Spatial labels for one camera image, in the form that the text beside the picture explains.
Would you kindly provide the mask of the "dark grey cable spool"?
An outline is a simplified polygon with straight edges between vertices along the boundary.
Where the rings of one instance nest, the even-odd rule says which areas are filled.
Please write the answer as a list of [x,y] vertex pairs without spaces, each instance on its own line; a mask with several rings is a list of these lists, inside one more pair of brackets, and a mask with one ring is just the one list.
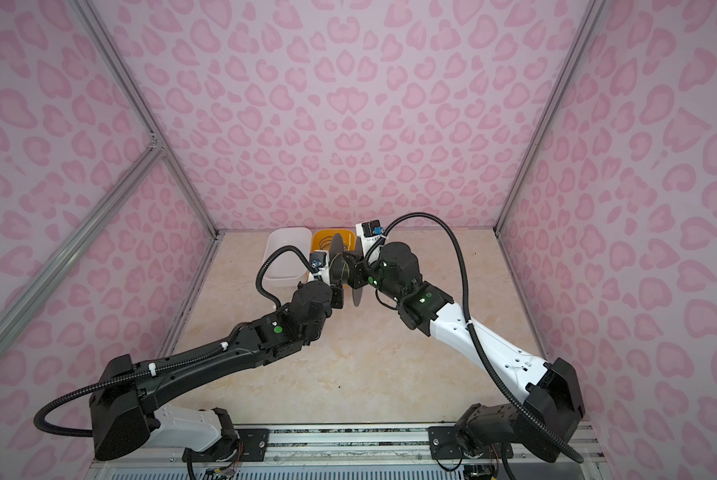
[[330,253],[330,285],[344,285],[344,304],[346,304],[346,288],[350,290],[350,301],[359,307],[363,298],[363,288],[354,286],[358,279],[358,263],[362,258],[356,251],[342,251],[342,238],[336,236],[332,242]]

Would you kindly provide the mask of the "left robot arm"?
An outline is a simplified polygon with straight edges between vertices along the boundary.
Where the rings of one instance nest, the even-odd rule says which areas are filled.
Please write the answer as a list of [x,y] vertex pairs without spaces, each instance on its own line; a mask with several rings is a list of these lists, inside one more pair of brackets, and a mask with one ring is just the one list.
[[164,422],[154,412],[174,398],[236,372],[266,366],[296,354],[320,338],[332,316],[332,288],[312,281],[292,301],[228,337],[170,357],[132,362],[122,355],[108,362],[90,398],[94,458],[124,457],[144,446]]

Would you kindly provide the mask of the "white plastic tray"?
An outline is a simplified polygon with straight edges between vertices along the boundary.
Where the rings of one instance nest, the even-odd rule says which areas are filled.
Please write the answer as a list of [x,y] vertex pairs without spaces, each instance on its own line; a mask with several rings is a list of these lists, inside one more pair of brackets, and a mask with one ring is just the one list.
[[[268,236],[264,258],[267,260],[278,248],[294,246],[308,259],[310,246],[312,245],[312,231],[304,227],[289,227],[274,230]],[[306,266],[296,257],[294,253],[284,253],[276,258],[264,274],[264,286],[285,288],[296,287],[300,280],[306,277]]]

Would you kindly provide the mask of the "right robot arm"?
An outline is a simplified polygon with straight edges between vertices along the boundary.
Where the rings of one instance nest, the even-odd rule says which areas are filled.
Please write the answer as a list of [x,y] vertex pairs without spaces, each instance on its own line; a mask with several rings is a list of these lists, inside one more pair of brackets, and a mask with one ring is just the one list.
[[465,297],[456,302],[424,280],[408,244],[387,242],[384,236],[362,244],[367,283],[395,300],[404,324],[480,366],[506,398],[502,405],[474,404],[457,421],[455,440],[466,456],[475,457],[494,444],[520,443],[549,463],[560,456],[583,463],[583,454],[570,444],[585,415],[575,368],[518,348],[472,316],[462,249],[455,252]]

